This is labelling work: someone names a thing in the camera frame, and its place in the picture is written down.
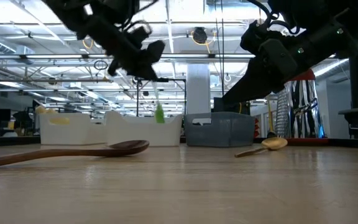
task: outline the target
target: green object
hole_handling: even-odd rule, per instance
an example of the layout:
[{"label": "green object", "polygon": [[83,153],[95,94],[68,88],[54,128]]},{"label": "green object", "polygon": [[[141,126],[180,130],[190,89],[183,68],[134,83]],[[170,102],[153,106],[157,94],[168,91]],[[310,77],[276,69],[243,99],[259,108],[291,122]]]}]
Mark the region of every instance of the green object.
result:
[{"label": "green object", "polygon": [[154,113],[155,120],[158,124],[164,124],[164,110],[162,109],[162,106],[160,103],[157,104],[157,109]]}]

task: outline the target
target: wooden table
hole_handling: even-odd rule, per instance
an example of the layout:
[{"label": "wooden table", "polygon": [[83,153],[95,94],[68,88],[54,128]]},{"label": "wooden table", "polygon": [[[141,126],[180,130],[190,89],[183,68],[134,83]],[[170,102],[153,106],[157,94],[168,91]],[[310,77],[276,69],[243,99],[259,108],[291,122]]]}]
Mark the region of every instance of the wooden table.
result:
[{"label": "wooden table", "polygon": [[150,148],[0,167],[0,223],[358,223],[358,149],[234,158],[243,150]]}]

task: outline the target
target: wooden spoon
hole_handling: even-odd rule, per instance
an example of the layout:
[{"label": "wooden spoon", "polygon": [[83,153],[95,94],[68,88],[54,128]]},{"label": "wooden spoon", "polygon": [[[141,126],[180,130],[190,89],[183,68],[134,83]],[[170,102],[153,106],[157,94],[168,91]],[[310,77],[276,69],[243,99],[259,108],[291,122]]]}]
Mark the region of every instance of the wooden spoon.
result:
[{"label": "wooden spoon", "polygon": [[126,141],[109,146],[110,149],[46,149],[0,157],[0,166],[56,156],[120,157],[140,153],[149,146],[148,141]]},{"label": "wooden spoon", "polygon": [[240,157],[244,157],[244,156],[251,156],[256,153],[264,152],[267,150],[275,151],[275,150],[279,150],[279,149],[285,147],[287,144],[288,144],[288,141],[284,138],[279,138],[279,137],[268,138],[268,139],[265,139],[264,141],[262,141],[263,147],[238,153],[238,154],[234,155],[234,157],[240,158]]}]

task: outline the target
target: ceiling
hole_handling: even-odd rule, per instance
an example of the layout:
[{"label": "ceiling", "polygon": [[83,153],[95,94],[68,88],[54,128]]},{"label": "ceiling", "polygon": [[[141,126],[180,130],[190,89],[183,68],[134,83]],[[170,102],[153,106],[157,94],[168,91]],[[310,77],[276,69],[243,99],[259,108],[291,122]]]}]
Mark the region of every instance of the ceiling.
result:
[{"label": "ceiling", "polygon": [[[215,12],[214,7],[204,5],[203,0],[160,0],[152,7],[135,15],[135,20],[145,20],[150,23],[152,35],[144,45],[161,39],[165,42],[165,54],[208,54],[222,53],[224,44],[225,54],[241,54],[251,56],[239,47],[241,35],[247,30],[248,24],[255,19],[265,19],[263,12],[252,4],[242,3],[240,6],[231,3],[238,0],[225,0],[223,13],[220,9]],[[149,1],[141,1],[141,6]],[[14,0],[0,0],[0,43],[12,49],[21,49],[33,54],[102,54],[103,49],[92,40],[78,41],[72,31],[68,30],[57,16],[41,0],[21,1],[22,7]],[[224,18],[224,30],[221,18]],[[197,45],[191,38],[191,31],[195,27],[204,27],[208,35],[209,49],[205,45]],[[273,30],[284,32],[280,26]],[[219,31],[219,41],[214,36]],[[243,76],[247,68],[248,59],[227,59],[224,66],[224,89],[228,90]],[[54,106],[67,107],[63,104],[71,103],[71,109],[82,110],[85,113],[94,112],[102,115],[104,110],[116,109],[124,114],[134,114],[136,108],[136,87],[132,77],[125,71],[118,71],[118,76],[109,77],[105,70],[97,70],[95,62],[105,65],[110,59],[78,59],[78,58],[43,58],[32,59],[31,63],[17,60],[0,59],[0,79],[22,80],[32,82],[14,82],[13,85],[0,82],[0,89],[15,90],[43,90],[31,91],[34,98],[55,103]],[[201,63],[197,58],[171,58],[153,65],[160,77],[185,79],[187,65]],[[219,78],[221,64],[218,61],[202,61],[209,64],[211,73],[211,99],[221,96],[222,82]],[[323,69],[333,60],[326,60],[318,65]],[[51,85],[46,80],[54,78],[56,83]],[[155,108],[156,96],[151,83],[142,83],[140,93],[140,114],[152,114]],[[159,98],[168,114],[182,113],[184,110],[184,84],[182,82],[157,83],[161,91]],[[87,92],[87,89],[100,90]]]}]

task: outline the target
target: white column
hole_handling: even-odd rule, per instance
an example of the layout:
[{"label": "white column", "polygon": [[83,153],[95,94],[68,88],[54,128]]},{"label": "white column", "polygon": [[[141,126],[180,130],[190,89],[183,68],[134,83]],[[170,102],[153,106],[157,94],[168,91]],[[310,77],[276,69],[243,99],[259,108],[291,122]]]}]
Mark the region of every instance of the white column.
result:
[{"label": "white column", "polygon": [[211,91],[208,64],[187,65],[187,113],[210,113]]}]

